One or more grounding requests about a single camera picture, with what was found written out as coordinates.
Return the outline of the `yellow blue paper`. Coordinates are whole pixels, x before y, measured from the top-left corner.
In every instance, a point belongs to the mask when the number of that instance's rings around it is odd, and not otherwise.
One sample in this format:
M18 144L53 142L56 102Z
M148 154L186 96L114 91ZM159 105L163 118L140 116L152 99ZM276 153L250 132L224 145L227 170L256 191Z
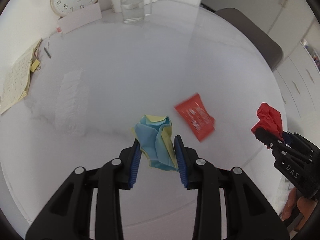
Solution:
M172 122L168 116L144 115L131 129L150 168L178 171L172 143Z

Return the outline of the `grey dining chair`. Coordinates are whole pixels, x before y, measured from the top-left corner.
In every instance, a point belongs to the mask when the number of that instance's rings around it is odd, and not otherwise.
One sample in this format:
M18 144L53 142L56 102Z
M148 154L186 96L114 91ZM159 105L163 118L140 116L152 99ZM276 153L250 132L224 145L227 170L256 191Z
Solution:
M235 8L224 8L215 12L242 32L259 50L270 69L274 72L283 59L281 47L254 24L241 11Z

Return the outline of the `white paper cup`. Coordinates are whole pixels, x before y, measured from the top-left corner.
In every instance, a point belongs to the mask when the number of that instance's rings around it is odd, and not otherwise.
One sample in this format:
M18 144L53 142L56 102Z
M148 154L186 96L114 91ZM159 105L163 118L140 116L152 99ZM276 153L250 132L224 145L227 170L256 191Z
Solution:
M121 13L121 0L111 0L112 9L115 13Z

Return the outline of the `white drawer cabinet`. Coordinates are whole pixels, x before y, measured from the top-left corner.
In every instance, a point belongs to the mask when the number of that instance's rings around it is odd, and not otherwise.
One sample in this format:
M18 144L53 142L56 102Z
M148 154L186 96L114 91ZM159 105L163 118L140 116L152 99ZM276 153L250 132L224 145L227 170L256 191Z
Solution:
M273 72L285 105L289 131L300 134L319 129L319 70L304 43Z

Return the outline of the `beige notepad with clip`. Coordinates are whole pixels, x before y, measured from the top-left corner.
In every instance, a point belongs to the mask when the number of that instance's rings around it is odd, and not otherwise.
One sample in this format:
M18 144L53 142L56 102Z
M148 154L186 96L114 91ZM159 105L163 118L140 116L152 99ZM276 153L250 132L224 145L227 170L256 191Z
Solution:
M31 45L7 72L1 97L1 114L27 96L30 86L31 65L42 39Z

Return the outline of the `clear glass cup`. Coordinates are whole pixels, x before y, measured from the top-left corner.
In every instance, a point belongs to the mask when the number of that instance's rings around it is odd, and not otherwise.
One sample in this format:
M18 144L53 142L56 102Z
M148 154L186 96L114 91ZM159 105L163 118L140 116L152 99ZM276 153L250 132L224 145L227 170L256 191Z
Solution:
M120 0L124 23L135 23L144 20L144 0Z

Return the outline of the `red orange snack packet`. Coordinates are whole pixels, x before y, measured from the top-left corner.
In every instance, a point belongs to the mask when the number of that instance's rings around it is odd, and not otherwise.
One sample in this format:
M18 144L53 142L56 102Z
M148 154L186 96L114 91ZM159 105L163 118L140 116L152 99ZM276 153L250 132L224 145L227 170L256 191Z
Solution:
M215 119L207 112L199 93L174 108L188 124L199 142L214 132Z

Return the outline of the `white paper card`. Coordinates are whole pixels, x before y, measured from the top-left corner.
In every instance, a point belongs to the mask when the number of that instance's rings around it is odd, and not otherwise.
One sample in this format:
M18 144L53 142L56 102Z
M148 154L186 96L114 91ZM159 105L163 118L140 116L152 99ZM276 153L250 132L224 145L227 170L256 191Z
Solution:
M60 34L67 34L84 25L100 20L101 18L102 13L100 5L99 3L95 3L60 18L57 21L56 30Z

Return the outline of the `red paper ball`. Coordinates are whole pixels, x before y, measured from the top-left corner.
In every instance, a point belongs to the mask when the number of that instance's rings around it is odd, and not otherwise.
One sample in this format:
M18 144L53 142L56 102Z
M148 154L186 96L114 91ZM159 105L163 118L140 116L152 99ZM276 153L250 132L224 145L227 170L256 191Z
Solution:
M283 138L283 122L279 111L263 102L257 110L257 117L259 121L251 128L253 134L257 129L263 128L278 139Z

